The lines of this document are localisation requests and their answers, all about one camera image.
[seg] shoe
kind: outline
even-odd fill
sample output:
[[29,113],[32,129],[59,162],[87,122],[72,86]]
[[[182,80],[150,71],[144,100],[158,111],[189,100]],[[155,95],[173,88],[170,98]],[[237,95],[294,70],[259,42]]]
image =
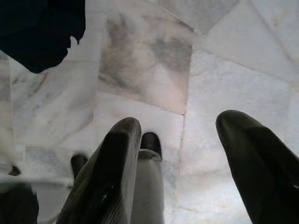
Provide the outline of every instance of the shoe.
[[74,180],[77,178],[80,170],[86,164],[87,161],[88,161],[87,157],[81,154],[74,155],[71,158],[71,168],[73,170]]
[[155,133],[149,132],[142,136],[139,158],[162,160],[160,139]]
[[16,166],[13,166],[12,170],[10,171],[10,173],[8,175],[18,176],[19,174],[21,174],[19,168],[17,168]]

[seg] black shoe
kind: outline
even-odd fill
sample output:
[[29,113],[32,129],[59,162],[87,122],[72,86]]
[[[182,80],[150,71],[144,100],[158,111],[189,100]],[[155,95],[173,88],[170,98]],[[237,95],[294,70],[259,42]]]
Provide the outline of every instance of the black shoe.
[[80,170],[86,164],[87,161],[88,161],[87,157],[81,154],[74,155],[71,158],[71,168],[73,170],[74,180],[77,178],[78,173],[80,172]]
[[145,133],[141,139],[139,158],[146,157],[149,157],[150,159],[152,157],[158,157],[158,161],[162,160],[161,143],[159,137],[153,132]]
[[20,172],[19,168],[17,168],[16,166],[13,166],[12,170],[10,171],[10,173],[8,175],[18,176],[20,174],[21,174],[21,172]]

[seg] pant leg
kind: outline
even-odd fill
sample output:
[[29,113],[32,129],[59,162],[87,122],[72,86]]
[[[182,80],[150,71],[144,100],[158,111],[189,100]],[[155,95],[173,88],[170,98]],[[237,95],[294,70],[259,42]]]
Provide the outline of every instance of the pant leg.
[[163,211],[160,162],[138,159],[131,224],[163,224]]
[[34,224],[39,205],[30,186],[19,184],[0,194],[1,224]]
[[223,112],[216,126],[252,223],[299,223],[298,158],[245,113]]

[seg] white marble tile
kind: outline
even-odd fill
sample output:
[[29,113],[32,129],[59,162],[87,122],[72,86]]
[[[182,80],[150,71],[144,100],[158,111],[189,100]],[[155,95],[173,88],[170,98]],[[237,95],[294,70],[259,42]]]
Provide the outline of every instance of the white marble tile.
[[143,0],[143,1],[149,2],[149,3],[154,4],[154,5],[157,5],[157,0]]
[[171,12],[201,34],[207,33],[239,0],[157,0],[158,5]]
[[109,3],[99,90],[184,114],[193,29],[145,1]]
[[71,161],[60,158],[55,150],[41,147],[26,147],[24,175],[31,178],[72,179]]
[[89,158],[106,134],[106,130],[101,129],[96,122],[92,122],[78,132],[69,135],[59,145],[53,147],[53,150],[63,161],[70,161],[75,154],[83,154]]
[[107,12],[107,0],[86,0],[85,11],[87,12]]
[[204,36],[205,35],[200,33],[198,30],[194,30],[193,47],[192,47],[193,49],[198,49],[199,48],[201,38],[204,37]]
[[299,1],[251,0],[288,56],[299,63]]
[[21,174],[23,174],[23,171],[25,170],[25,156],[26,156],[26,146],[25,145],[14,145],[15,149],[15,157],[16,157],[16,163],[15,165],[19,168],[21,171]]
[[32,74],[11,61],[11,92],[16,143],[57,146],[93,119],[98,64],[62,62]]
[[165,220],[171,223],[175,207],[176,183],[178,177],[179,149],[183,131],[184,117],[162,109],[116,95],[98,92],[95,123],[106,133],[116,122],[134,117],[139,120],[142,133],[155,132],[161,141],[163,162],[161,163],[164,180]]
[[183,210],[179,212],[194,211],[196,220],[190,216],[186,223],[247,224],[216,131],[216,117],[224,110],[240,110],[284,140],[290,86],[201,50],[194,54],[180,154],[178,207]]
[[8,61],[0,60],[0,163],[15,159],[9,74]]
[[32,183],[31,187],[38,200],[37,223],[50,224],[50,220],[55,219],[59,215],[70,190],[63,184],[53,184],[51,180]]
[[213,224],[251,224],[249,217],[247,214],[240,214],[238,217],[231,217],[231,214],[228,213],[228,218],[225,217],[217,217],[217,218],[211,218],[209,215],[202,216],[200,212],[189,210],[185,208],[179,208],[176,212],[176,218],[173,222],[173,224],[181,224],[181,223],[189,223],[189,224],[207,224],[207,223],[213,223]]
[[299,86],[294,87],[291,94],[285,143],[299,157]]
[[220,171],[181,177],[174,223],[250,224],[251,221],[230,173]]
[[287,81],[299,81],[299,67],[292,63],[253,6],[242,0],[199,46],[248,68]]
[[71,37],[71,48],[68,49],[66,61],[100,61],[100,47],[106,24],[106,13],[86,12],[86,30],[78,45]]

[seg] person's foot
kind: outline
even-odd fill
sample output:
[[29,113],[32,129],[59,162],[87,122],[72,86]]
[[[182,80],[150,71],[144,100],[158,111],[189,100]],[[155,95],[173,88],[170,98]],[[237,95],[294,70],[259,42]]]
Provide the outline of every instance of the person's foot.
[[12,166],[12,170],[10,171],[10,173],[8,175],[18,176],[19,174],[21,174],[19,168],[17,168],[16,166]]
[[78,173],[82,169],[82,167],[86,164],[88,161],[87,157],[81,154],[74,155],[71,158],[71,168],[73,170],[74,179],[77,178]]
[[157,161],[162,160],[160,139],[155,133],[149,132],[142,136],[139,158],[155,158]]

